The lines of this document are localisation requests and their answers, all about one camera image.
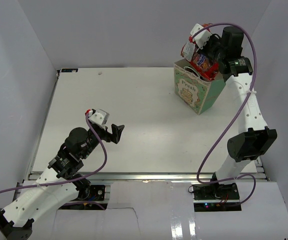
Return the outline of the red candy bag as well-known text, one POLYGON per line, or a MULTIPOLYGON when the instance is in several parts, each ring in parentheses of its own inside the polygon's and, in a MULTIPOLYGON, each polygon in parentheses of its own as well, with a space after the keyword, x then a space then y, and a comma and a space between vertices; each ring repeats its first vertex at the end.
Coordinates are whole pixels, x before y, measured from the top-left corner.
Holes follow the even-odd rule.
POLYGON ((205 81, 213 81, 219 72, 219 64, 214 60, 209 59, 202 53, 198 53, 199 46, 192 36, 200 29, 210 26, 211 23, 205 23, 203 25, 195 24, 193 29, 190 31, 187 42, 181 49, 180 55, 190 65, 193 73, 199 74, 200 77, 205 81))

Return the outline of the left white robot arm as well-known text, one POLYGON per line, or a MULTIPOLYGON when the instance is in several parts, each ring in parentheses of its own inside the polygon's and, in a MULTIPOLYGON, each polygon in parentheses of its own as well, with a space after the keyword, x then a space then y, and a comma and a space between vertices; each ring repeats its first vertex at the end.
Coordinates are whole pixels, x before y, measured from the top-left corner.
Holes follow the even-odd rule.
POLYGON ((57 155, 32 185, 9 205, 0 208, 0 232, 7 240, 27 240, 33 224, 45 214, 56 211, 72 200, 86 202, 91 194, 91 182, 81 175, 83 160, 104 142, 117 144, 124 125, 106 126, 89 124, 89 129, 76 127, 70 131, 57 155))

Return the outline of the green paper gift bag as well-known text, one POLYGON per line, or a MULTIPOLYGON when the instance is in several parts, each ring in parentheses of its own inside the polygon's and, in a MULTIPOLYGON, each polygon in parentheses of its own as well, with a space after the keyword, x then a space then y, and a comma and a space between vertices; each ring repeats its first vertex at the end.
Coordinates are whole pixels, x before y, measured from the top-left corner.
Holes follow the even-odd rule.
POLYGON ((197 115, 211 108, 226 86, 220 73, 207 81, 185 59, 173 64, 173 75, 175 94, 197 115))

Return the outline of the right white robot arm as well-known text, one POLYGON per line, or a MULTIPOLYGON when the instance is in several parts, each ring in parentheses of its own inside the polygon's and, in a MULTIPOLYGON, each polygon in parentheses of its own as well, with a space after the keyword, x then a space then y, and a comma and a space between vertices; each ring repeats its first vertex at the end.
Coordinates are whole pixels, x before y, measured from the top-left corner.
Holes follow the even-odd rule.
POLYGON ((213 184, 209 187, 210 195, 217 200, 227 195, 242 170, 264 155, 277 139, 277 131, 269 128, 261 113, 251 62, 242 56, 244 35, 239 28, 226 26, 220 39, 212 37, 206 45, 207 56, 218 62, 219 72, 239 113, 238 135, 227 141, 228 156, 213 174, 213 184))

